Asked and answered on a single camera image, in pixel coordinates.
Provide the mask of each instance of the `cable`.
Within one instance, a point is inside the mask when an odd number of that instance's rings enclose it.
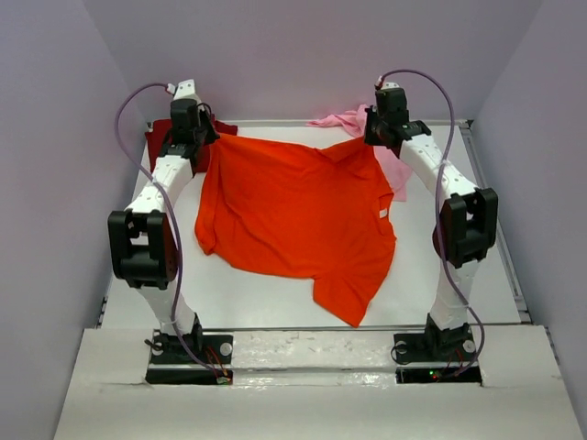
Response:
[[[455,293],[457,293],[457,295],[459,296],[463,305],[469,310],[469,312],[471,312],[471,316],[479,325],[479,331],[481,332],[479,347],[475,351],[475,354],[473,355],[471,361],[465,367],[459,368],[454,373],[453,376],[457,377],[459,374],[462,374],[465,371],[467,371],[468,369],[470,369],[473,366],[473,364],[475,362],[477,362],[477,359],[479,359],[479,355],[481,354],[483,347],[485,346],[485,326],[483,325],[483,322],[479,318],[479,315],[477,315],[475,313],[475,311],[473,310],[473,308],[469,304],[469,301],[467,301],[467,298],[465,298],[465,295],[463,295],[462,291],[460,291],[459,286],[457,286],[457,283],[452,279],[452,275],[450,274],[450,270],[449,270],[449,262],[447,261],[447,250],[445,249],[444,239],[442,236],[442,227],[440,226],[440,198],[441,198],[441,194],[442,194],[442,176],[444,175],[444,169],[447,164],[447,158],[449,156],[450,147],[452,146],[452,138],[454,137],[454,134],[455,134],[455,125],[456,125],[455,111],[454,111],[454,107],[452,106],[452,101],[450,100],[450,96],[447,93],[447,91],[445,90],[445,88],[440,84],[440,82],[438,82],[437,80],[432,78],[427,73],[424,73],[423,71],[418,71],[415,69],[397,69],[394,71],[388,71],[379,77],[379,79],[377,80],[377,83],[375,83],[375,88],[377,90],[380,90],[383,86],[383,82],[385,81],[385,78],[387,78],[390,75],[395,75],[396,73],[412,73],[415,75],[422,76],[422,77],[426,78],[427,80],[431,81],[439,89],[439,91],[442,93],[444,98],[447,100],[447,104],[449,105],[449,115],[450,115],[449,140],[447,141],[447,146],[445,147],[444,152],[442,153],[442,161],[440,161],[440,167],[438,168],[437,185],[436,185],[435,202],[434,202],[434,205],[435,205],[434,206],[434,214],[436,216],[436,222],[437,222],[436,232],[437,232],[437,239],[438,239],[438,248],[440,249],[440,259],[442,261],[442,268],[444,269],[444,273],[447,275],[447,279],[449,280],[450,286],[454,289]]]
[[[205,110],[208,111],[210,116],[212,116],[212,107],[210,106],[210,104],[202,102],[202,103],[198,103],[198,105],[195,108],[198,108],[198,107],[203,107]]]
[[[188,347],[188,345],[186,344],[185,340],[183,339],[183,336],[180,332],[180,329],[176,323],[177,304],[179,303],[179,299],[180,299],[181,288],[182,288],[182,279],[183,279],[183,250],[182,250],[182,239],[180,237],[180,228],[177,223],[177,217],[175,216],[175,212],[173,211],[173,203],[172,203],[171,199],[169,198],[169,195],[165,191],[165,188],[163,188],[160,183],[158,183],[157,181],[155,181],[155,179],[153,179],[153,175],[149,172],[149,170],[147,170],[145,167],[143,167],[141,165],[139,160],[137,160],[133,157],[132,153],[128,150],[127,146],[125,145],[124,141],[122,140],[122,137],[120,136],[120,116],[122,115],[123,110],[127,107],[128,103],[130,103],[130,101],[135,96],[137,96],[142,91],[147,90],[151,87],[162,87],[163,89],[167,89],[168,85],[164,84],[162,82],[150,82],[148,84],[143,85],[142,87],[139,87],[137,90],[135,90],[133,93],[131,93],[127,97],[127,99],[125,99],[125,101],[122,103],[122,105],[120,107],[118,107],[118,110],[116,111],[116,115],[114,118],[114,134],[116,137],[116,142],[118,142],[118,146],[120,147],[120,149],[122,149],[122,151],[130,159],[130,161],[135,164],[135,166],[140,170],[140,172],[142,172],[147,177],[147,179],[149,179],[149,181],[153,184],[153,186],[155,188],[157,188],[159,190],[159,192],[161,193],[161,196],[163,197],[163,201],[165,202],[165,207],[167,208],[167,216],[169,217],[169,219],[172,222],[173,234],[175,235],[175,244],[177,246],[177,284],[175,287],[175,294],[173,296],[173,305],[172,305],[173,330],[175,331],[175,334],[177,335],[177,339],[180,341],[180,344],[182,345],[183,349],[185,350],[185,353],[187,353],[187,355],[196,364],[198,364],[201,367],[204,367],[205,369],[208,369],[210,371],[214,371],[214,369],[212,367],[205,364],[202,360],[198,359],[198,357],[192,352],[190,347]]]

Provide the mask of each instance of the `white platform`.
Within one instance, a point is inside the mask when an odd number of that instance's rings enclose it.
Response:
[[[55,440],[582,439],[542,327],[488,327],[482,387],[396,384],[379,331],[236,332],[233,386],[152,386],[150,335],[86,330]]]
[[[432,126],[438,145],[447,126]],[[325,148],[349,138],[340,128],[241,126],[239,134]],[[457,130],[450,159],[474,181],[473,168]],[[148,163],[145,154],[144,163]],[[346,326],[312,300],[311,280],[292,280],[231,268],[216,255],[205,256],[194,237],[204,175],[197,175],[176,204],[182,229],[185,271],[183,295],[205,328],[286,328]],[[139,176],[138,193],[145,180]],[[390,273],[361,326],[423,325],[436,295],[439,262],[432,248],[433,198],[415,175],[406,203],[392,203],[397,247]],[[499,250],[494,247],[476,275],[471,303],[485,323],[519,323],[512,289]],[[154,328],[147,303],[124,281],[112,279],[103,328]]]

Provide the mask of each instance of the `purple wall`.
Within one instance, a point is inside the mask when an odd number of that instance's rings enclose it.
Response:
[[[136,176],[112,133],[127,87],[79,0],[5,0],[0,57],[0,437],[45,440]]]
[[[195,78],[230,119],[311,118],[371,102],[391,68],[435,75],[473,117],[541,0],[84,0],[127,83]],[[415,116],[438,92],[401,77]],[[146,117],[166,101],[145,99]]]
[[[473,133],[534,319],[587,434],[587,2],[546,0]]]

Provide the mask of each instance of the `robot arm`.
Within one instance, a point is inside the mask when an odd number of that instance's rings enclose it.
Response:
[[[365,143],[384,145],[410,166],[428,190],[435,195],[442,152],[428,127],[410,122],[404,90],[388,82],[376,92],[377,105],[367,111]],[[441,184],[440,224],[449,273],[468,302],[473,277],[480,261],[495,242],[497,194],[479,189],[450,162],[446,162]],[[433,244],[440,255],[437,234]],[[408,342],[398,353],[403,362],[446,360],[455,349],[470,340],[468,305],[450,285],[440,266],[437,297],[421,337],[397,335]]]
[[[194,176],[198,149],[217,139],[211,117],[196,94],[194,80],[180,82],[171,104],[170,141],[163,143],[152,173],[172,204]],[[163,335],[175,336],[176,325],[199,345],[202,327],[182,295],[172,322],[178,257],[166,211],[160,191],[149,181],[124,211],[108,217],[113,269],[147,300]]]

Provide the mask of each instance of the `black mounting plate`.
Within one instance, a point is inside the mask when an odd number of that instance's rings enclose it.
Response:
[[[473,344],[472,347],[475,347],[471,334],[463,344]],[[474,354],[474,352],[471,353],[465,350],[463,345],[460,346],[459,352],[463,362],[471,360]],[[414,362],[447,362],[449,356],[435,355],[428,348],[424,333],[397,333],[393,335],[392,358],[398,365],[407,365]]]

